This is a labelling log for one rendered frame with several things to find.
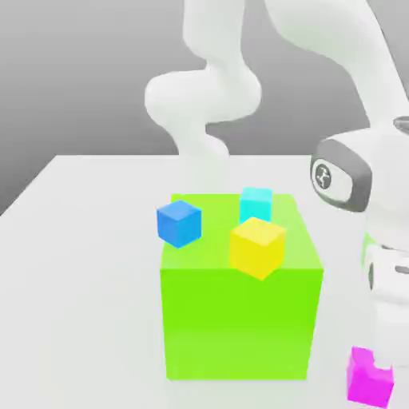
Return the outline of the small magenta cube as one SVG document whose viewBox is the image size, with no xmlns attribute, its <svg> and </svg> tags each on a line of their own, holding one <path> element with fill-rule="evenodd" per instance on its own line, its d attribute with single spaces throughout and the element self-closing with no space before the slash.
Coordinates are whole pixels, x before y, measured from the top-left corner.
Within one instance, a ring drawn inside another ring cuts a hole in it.
<svg viewBox="0 0 409 409">
<path fill-rule="evenodd" d="M 346 384 L 348 400 L 386 409 L 395 385 L 393 369 L 378 368 L 372 350 L 354 346 L 348 361 Z"/>
</svg>

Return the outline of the small yellow cube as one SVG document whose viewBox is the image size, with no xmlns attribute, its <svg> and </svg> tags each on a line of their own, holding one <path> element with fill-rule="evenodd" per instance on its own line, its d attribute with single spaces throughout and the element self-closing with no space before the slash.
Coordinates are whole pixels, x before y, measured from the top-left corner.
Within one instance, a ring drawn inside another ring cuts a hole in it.
<svg viewBox="0 0 409 409">
<path fill-rule="evenodd" d="M 287 230 L 250 217 L 230 232 L 229 266 L 265 280 L 284 262 Z"/>
</svg>

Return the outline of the small blue cube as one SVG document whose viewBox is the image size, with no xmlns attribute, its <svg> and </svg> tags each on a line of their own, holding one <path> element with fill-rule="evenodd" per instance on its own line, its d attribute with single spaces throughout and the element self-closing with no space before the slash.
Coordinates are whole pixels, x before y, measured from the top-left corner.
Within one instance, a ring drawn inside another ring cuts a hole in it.
<svg viewBox="0 0 409 409">
<path fill-rule="evenodd" d="M 166 243 L 182 248 L 202 236 L 202 211 L 178 200 L 157 210 L 157 233 Z"/>
</svg>

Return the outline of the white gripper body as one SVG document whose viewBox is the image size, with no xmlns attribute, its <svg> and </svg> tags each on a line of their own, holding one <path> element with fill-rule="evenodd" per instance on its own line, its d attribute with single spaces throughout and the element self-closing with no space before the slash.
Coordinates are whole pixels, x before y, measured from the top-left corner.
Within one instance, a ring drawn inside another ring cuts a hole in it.
<svg viewBox="0 0 409 409">
<path fill-rule="evenodd" d="M 409 294 L 375 292 L 375 355 L 409 355 Z"/>
</svg>

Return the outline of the large green box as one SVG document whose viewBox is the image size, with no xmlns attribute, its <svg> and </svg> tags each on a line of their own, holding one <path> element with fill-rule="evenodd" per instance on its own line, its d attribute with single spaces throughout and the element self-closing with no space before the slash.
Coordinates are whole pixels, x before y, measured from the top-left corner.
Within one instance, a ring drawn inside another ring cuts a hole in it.
<svg viewBox="0 0 409 409">
<path fill-rule="evenodd" d="M 324 268 L 294 198 L 273 197 L 287 231 L 284 262 L 265 280 L 231 268 L 234 193 L 173 194 L 202 211 L 202 236 L 163 247 L 165 370 L 171 380 L 305 379 Z"/>
</svg>

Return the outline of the small cyan cube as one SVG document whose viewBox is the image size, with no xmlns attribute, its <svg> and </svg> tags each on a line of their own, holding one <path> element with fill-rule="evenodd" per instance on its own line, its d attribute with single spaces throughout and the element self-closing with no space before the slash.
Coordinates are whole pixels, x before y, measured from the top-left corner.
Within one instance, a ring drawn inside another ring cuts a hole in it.
<svg viewBox="0 0 409 409">
<path fill-rule="evenodd" d="M 272 198 L 271 189 L 244 187 L 240 195 L 239 223 L 242 224 L 251 217 L 270 222 Z"/>
</svg>

